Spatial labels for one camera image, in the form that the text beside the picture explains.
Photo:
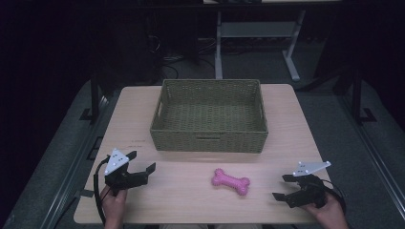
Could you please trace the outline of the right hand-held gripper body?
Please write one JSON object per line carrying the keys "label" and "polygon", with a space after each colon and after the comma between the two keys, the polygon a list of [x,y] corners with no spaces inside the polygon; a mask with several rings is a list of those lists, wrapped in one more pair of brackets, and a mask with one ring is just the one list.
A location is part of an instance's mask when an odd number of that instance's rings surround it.
{"label": "right hand-held gripper body", "polygon": [[301,207],[313,203],[316,208],[321,208],[326,204],[326,187],[314,173],[329,166],[329,161],[298,162],[292,175],[294,181],[300,186],[300,190],[293,195],[291,207]]}

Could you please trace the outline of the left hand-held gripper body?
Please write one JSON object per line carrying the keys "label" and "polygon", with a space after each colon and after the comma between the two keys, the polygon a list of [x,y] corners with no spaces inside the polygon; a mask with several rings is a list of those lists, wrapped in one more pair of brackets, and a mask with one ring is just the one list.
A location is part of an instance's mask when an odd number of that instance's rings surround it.
{"label": "left hand-held gripper body", "polygon": [[149,176],[143,176],[138,173],[129,173],[129,162],[127,155],[118,149],[114,149],[109,157],[106,169],[104,171],[105,183],[113,191],[115,196],[120,190],[127,190],[148,183]]}

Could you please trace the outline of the person's right hand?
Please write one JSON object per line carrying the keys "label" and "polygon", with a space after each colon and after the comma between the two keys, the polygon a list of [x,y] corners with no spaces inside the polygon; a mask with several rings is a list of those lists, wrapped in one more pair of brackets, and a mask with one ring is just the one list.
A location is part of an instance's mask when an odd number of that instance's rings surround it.
{"label": "person's right hand", "polygon": [[316,208],[314,204],[302,206],[302,209],[310,213],[319,223],[347,222],[340,203],[331,194],[326,194],[326,204]]}

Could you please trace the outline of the green woven basket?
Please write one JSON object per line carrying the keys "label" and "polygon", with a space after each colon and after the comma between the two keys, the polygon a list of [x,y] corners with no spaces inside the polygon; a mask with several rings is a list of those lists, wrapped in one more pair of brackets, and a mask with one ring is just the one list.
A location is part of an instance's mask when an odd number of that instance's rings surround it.
{"label": "green woven basket", "polygon": [[268,135],[255,79],[166,79],[150,134],[159,151],[253,153]]}

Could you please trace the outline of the black metal stand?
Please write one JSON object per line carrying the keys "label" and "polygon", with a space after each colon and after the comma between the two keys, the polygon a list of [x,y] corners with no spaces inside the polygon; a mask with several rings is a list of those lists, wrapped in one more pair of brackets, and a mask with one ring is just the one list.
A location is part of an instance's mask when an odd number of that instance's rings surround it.
{"label": "black metal stand", "polygon": [[100,73],[93,73],[90,79],[90,102],[89,108],[85,108],[81,113],[80,120],[89,121],[91,125],[95,124],[104,109],[108,100],[102,90],[103,78]]}
{"label": "black metal stand", "polygon": [[358,125],[365,122],[375,122],[376,118],[369,108],[363,108],[361,105],[362,98],[362,75],[356,69],[352,77],[352,117]]}

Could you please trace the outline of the pink bone-shaped toy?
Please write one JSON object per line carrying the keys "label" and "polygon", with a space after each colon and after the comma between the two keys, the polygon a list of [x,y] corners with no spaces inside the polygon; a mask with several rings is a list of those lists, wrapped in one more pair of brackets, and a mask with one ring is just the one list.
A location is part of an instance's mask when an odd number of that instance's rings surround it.
{"label": "pink bone-shaped toy", "polygon": [[233,188],[240,196],[246,196],[250,179],[248,177],[233,177],[228,175],[223,169],[218,168],[214,171],[214,177],[211,178],[214,186],[224,185]]}

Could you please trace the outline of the grey metal desk frame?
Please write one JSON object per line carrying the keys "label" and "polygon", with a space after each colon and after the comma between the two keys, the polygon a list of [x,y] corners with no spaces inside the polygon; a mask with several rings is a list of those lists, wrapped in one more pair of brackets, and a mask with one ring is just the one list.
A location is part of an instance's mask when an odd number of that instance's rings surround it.
{"label": "grey metal desk frame", "polygon": [[295,21],[282,22],[224,22],[222,13],[217,13],[216,52],[214,55],[215,78],[223,78],[222,39],[223,38],[289,38],[289,46],[282,51],[288,72],[294,82],[300,80],[292,59],[306,12],[301,10]]}

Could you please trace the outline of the person's left hand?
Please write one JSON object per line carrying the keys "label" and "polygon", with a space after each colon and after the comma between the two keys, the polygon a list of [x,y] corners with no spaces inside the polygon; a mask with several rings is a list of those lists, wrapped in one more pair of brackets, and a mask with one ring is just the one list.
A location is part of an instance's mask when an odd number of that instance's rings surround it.
{"label": "person's left hand", "polygon": [[106,185],[102,189],[101,195],[103,197],[102,209],[104,211],[106,221],[123,222],[127,191],[120,190],[114,196],[112,194],[111,188]]}

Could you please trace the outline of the aluminium frame rail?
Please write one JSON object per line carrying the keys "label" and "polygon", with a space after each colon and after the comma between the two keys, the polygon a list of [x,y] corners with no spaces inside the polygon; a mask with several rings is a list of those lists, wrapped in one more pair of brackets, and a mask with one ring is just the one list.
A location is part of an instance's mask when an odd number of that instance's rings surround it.
{"label": "aluminium frame rail", "polygon": [[350,103],[348,102],[348,99],[344,96],[339,96],[338,101],[339,104],[343,107],[351,125],[354,127],[363,145],[365,146],[375,172],[380,177],[380,180],[387,190],[395,208],[397,209],[399,215],[401,215],[401,217],[405,221],[405,193],[400,189],[391,171],[381,157],[380,152],[378,151],[366,129],[364,128],[363,123],[361,121],[358,121],[352,114],[352,108],[350,106]]}
{"label": "aluminium frame rail", "polygon": [[56,229],[66,214],[75,212],[82,193],[92,194],[85,184],[116,104],[117,96],[103,96],[97,104],[99,115],[92,121],[81,117],[87,105],[74,101],[42,159],[51,203],[40,229]]}

